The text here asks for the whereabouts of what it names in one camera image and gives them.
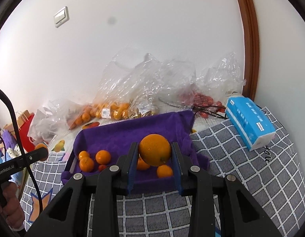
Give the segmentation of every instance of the star pattern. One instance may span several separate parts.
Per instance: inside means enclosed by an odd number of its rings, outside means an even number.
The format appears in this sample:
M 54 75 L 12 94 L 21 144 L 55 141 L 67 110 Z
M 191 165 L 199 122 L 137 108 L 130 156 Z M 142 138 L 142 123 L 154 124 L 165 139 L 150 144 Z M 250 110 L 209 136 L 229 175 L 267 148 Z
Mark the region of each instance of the star pattern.
M 49 202 L 52 198 L 52 193 L 53 193 L 53 189 L 51 188 L 48 193 L 46 193 L 43 197 L 41 197 L 41 200 L 43 203 L 43 210 L 49 204 Z M 34 221 L 36 220 L 36 218 L 39 215 L 39 202 L 38 202 L 38 197 L 35 194 L 33 194 L 33 192 L 31 193 L 31 197 L 32 197 L 33 204 L 32 204 L 32 211 L 30 213 L 28 222 L 34 223 Z

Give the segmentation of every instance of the orange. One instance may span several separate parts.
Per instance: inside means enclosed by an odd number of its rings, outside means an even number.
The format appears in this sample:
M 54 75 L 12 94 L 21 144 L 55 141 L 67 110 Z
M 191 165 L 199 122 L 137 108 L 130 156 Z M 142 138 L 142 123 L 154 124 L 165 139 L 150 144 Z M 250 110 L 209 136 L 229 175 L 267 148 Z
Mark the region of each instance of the orange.
M 115 111 L 115 110 L 117 110 L 119 107 L 117 106 L 117 104 L 116 103 L 112 103 L 111 104 L 111 110 L 113 110 L 113 111 Z
M 128 119 L 128 110 L 122 112 L 122 119 Z
M 95 118 L 95 113 L 97 112 L 97 109 L 92 109 L 91 111 L 90 111 L 90 116 L 92 117 L 92 118 Z
M 82 118 L 83 122 L 86 123 L 86 122 L 89 122 L 89 121 L 90 121 L 91 116 L 90 116 L 89 113 L 85 112 L 85 113 L 82 114 L 81 118 Z
M 47 149 L 47 145 L 46 145 L 46 144 L 44 144 L 44 143 L 39 143 L 38 145 L 35 146 L 35 150 L 37 150 L 37 149 L 39 149 L 39 148 L 41 148 L 41 147 L 44 147 L 44 148 Z
M 71 126 L 69 127 L 69 129 L 74 129 L 76 127 L 75 123 L 72 123 Z
M 150 168 L 150 165 L 148 165 L 145 161 L 142 160 L 141 157 L 138 158 L 138 162 L 137 162 L 137 170 L 147 170 L 148 168 Z
M 89 157 L 84 157 L 79 162 L 80 169 L 83 172 L 91 172 L 94 168 L 94 162 Z
M 166 138 L 150 134 L 139 143 L 139 155 L 151 166 L 161 166 L 171 157 L 171 147 Z
M 167 165 L 162 165 L 157 168 L 158 178 L 173 176 L 172 168 Z
M 90 114 L 90 111 L 92 110 L 92 107 L 88 106 L 83 111 Z
M 35 146 L 35 150 L 37 150 L 37 149 L 39 149 L 41 147 L 44 147 L 44 148 L 46 148 L 48 150 L 47 145 L 44 144 L 44 143 L 39 143 L 38 145 L 36 145 Z
M 87 151 L 81 151 L 78 156 L 79 160 L 81 160 L 82 158 L 85 158 L 85 157 L 89 158 L 90 154 Z
M 121 104 L 120 104 L 120 108 L 121 108 L 122 110 L 127 110 L 129 106 L 130 106 L 129 103 L 121 103 Z
M 111 161 L 111 154 L 106 150 L 98 151 L 98 153 L 95 155 L 95 160 L 100 165 L 109 164 Z
M 102 118 L 101 111 L 102 111 L 102 110 L 97 110 L 97 112 L 95 113 L 95 116 L 96 116 L 98 119 L 101 119 L 101 118 Z
M 113 112 L 113 118 L 116 120 L 121 120 L 122 119 L 122 113 L 123 111 L 121 109 L 117 109 Z
M 74 123 L 79 126 L 83 123 L 83 119 L 81 116 L 77 117 L 77 119 L 74 121 Z

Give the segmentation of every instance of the red bag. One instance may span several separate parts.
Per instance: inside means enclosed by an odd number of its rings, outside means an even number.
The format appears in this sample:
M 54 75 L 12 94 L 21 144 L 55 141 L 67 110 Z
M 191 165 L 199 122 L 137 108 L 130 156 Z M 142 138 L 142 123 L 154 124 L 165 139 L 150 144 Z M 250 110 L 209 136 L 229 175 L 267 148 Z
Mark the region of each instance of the red bag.
M 31 115 L 28 120 L 21 126 L 21 128 L 19 129 L 20 132 L 20 137 L 21 137 L 21 142 L 23 145 L 23 148 L 27 151 L 33 151 L 35 149 L 34 144 L 30 141 L 30 137 L 27 136 L 29 129 L 30 129 L 30 125 L 31 122 L 33 120 L 34 114 Z

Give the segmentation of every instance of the purple fabric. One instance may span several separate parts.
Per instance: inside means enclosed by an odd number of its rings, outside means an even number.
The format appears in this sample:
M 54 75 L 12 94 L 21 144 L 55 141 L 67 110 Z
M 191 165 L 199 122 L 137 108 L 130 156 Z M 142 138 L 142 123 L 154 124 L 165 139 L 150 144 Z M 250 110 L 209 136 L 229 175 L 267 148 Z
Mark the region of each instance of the purple fabric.
M 15 146 L 17 145 L 17 142 L 8 130 L 3 131 L 2 139 L 4 140 L 4 144 L 6 145 L 7 149 L 11 148 L 12 150 L 14 150 Z
M 95 155 L 99 150 L 107 150 L 111 153 L 111 166 L 117 162 L 119 156 L 127 154 L 132 142 L 140 142 L 149 134 L 160 134 L 170 143 L 177 142 L 182 154 L 191 158 L 194 165 L 208 169 L 207 157 L 196 155 L 190 138 L 194 123 L 192 111 L 170 112 L 166 114 L 132 119 L 100 127 L 82 130 L 76 137 L 73 152 L 75 156 L 80 151 L 86 150 L 95 161 Z M 98 173 L 98 164 L 95 161 L 94 170 L 84 175 Z M 157 192 L 175 190 L 174 178 L 157 178 L 157 167 L 150 167 L 146 171 L 137 171 L 132 193 Z M 76 164 L 73 174 L 64 171 L 61 175 L 65 184 L 75 173 L 81 172 L 79 163 Z

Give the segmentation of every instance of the gray checkered fabric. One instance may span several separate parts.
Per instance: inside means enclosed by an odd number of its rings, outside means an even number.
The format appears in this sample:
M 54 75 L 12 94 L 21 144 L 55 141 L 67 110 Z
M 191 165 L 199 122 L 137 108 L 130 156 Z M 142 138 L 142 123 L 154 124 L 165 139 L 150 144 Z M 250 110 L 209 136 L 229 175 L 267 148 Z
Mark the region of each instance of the gray checkered fabric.
M 41 196 L 43 197 L 48 192 L 51 191 L 51 198 L 53 198 L 59 190 L 63 187 L 61 183 L 61 173 L 65 170 L 66 161 L 59 161 L 59 162 L 36 162 L 33 164 L 33 174 L 35 180 L 38 184 L 38 188 L 41 192 Z M 27 180 L 27 183 L 24 187 L 24 192 L 22 199 L 20 201 L 21 207 L 25 212 L 25 229 L 28 230 L 32 225 L 29 222 L 30 214 L 32 211 L 32 197 L 31 194 L 37 196 L 35 187 L 33 185 L 33 181 L 31 178 Z
M 235 175 L 264 208 L 283 236 L 294 236 L 305 221 L 305 179 L 285 128 L 264 109 L 276 129 L 269 146 L 249 152 L 230 120 L 192 135 L 208 156 L 212 175 Z M 218 200 L 215 215 L 220 226 Z
M 284 127 L 266 109 L 277 132 L 268 147 L 249 152 L 229 120 L 192 134 L 197 153 L 210 158 L 210 174 L 234 174 L 264 208 L 283 236 L 293 236 L 305 221 L 305 180 L 293 143 Z M 38 162 L 33 166 L 42 195 L 61 188 L 60 174 L 65 162 Z M 35 193 L 28 180 L 21 205 L 28 221 Z M 215 223 L 220 228 L 217 197 Z M 94 196 L 89 208 L 88 237 L 92 237 Z M 191 214 L 191 197 L 177 191 L 120 196 L 118 223 L 122 237 L 186 237 Z M 26 222 L 26 229 L 31 224 Z
M 92 236 L 93 207 L 92 196 L 88 237 Z M 123 237 L 187 237 L 191 197 L 181 197 L 177 191 L 118 196 L 117 215 Z

